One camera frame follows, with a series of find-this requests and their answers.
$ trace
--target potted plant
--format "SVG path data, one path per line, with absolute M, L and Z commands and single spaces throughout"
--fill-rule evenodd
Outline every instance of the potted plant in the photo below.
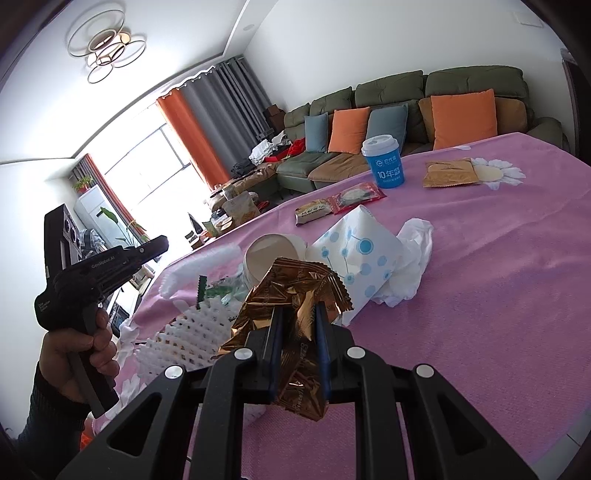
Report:
M 74 189 L 78 192 L 78 193 L 84 193 L 87 192 L 88 189 L 90 188 L 90 184 L 92 183 L 92 178 L 90 178 L 88 175 L 84 175 L 80 180 L 78 180 L 75 184 L 74 184 Z
M 131 231 L 129 230 L 130 227 L 134 226 L 136 228 L 139 228 L 142 231 L 145 231 L 144 227 L 142 227 L 135 220 L 132 220 L 129 223 L 129 225 L 127 227 L 125 227 L 125 230 L 123 230 L 121 228 L 121 225 L 119 224 L 119 218 L 113 212 L 111 212 L 109 209 L 106 209 L 105 207 L 101 207 L 100 212 L 103 213 L 108 219 L 110 219 L 115 225 L 117 225 L 117 227 L 119 228 L 119 231 L 123 234 L 123 237 L 115 238 L 115 240 L 125 242 L 129 247 L 135 246 L 134 236 L 131 234 Z M 148 240 L 150 240 L 148 235 L 146 235 L 145 233 L 143 235 L 141 235 L 139 238 L 140 238 L 140 243 L 146 243 Z

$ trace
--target ceiling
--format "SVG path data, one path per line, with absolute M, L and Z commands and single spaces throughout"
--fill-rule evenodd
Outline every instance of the ceiling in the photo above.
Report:
M 73 0 L 29 45 L 0 92 L 0 163 L 74 156 L 155 86 L 196 64 L 242 53 L 276 1 Z M 125 11 L 125 26 L 146 37 L 147 49 L 90 85 L 84 61 L 67 53 L 67 38 L 108 8 Z

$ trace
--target blue cushion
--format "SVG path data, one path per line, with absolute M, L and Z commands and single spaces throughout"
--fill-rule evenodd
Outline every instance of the blue cushion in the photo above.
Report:
M 367 138 L 378 135 L 392 135 L 398 140 L 400 151 L 406 139 L 406 122 L 408 105 L 387 106 L 377 108 L 369 115 Z
M 324 153 L 329 146 L 329 114 L 305 116 L 306 151 Z

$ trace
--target orange curtain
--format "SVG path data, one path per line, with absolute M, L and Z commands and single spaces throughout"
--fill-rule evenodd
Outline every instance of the orange curtain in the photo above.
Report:
M 113 189 L 111 189 L 111 187 L 105 180 L 105 177 L 100 172 L 95 162 L 92 160 L 92 157 L 88 153 L 84 156 L 83 162 L 88 166 L 88 169 L 90 170 L 90 176 L 100 186 L 100 189 L 109 199 L 113 208 L 117 210 L 117 213 L 119 214 L 121 219 L 125 222 L 126 225 L 129 225 L 129 229 L 135 231 L 138 234 L 136 236 L 138 239 L 140 236 L 145 235 L 146 232 L 135 224 L 133 216 L 131 215 L 129 210 L 125 208 L 125 205 L 121 203 L 121 200 L 119 200 L 117 194 L 113 191 Z
M 213 190 L 215 185 L 230 180 L 230 175 L 217 157 L 181 92 L 173 89 L 169 95 L 159 98 L 156 103 L 191 154 L 193 167 L 209 188 Z

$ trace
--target red candy wrapper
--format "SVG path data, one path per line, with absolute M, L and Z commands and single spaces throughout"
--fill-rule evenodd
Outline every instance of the red candy wrapper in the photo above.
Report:
M 333 213 L 342 213 L 348 212 L 362 203 L 383 199 L 385 196 L 385 193 L 375 183 L 365 181 L 343 190 L 337 195 L 328 197 L 328 201 Z

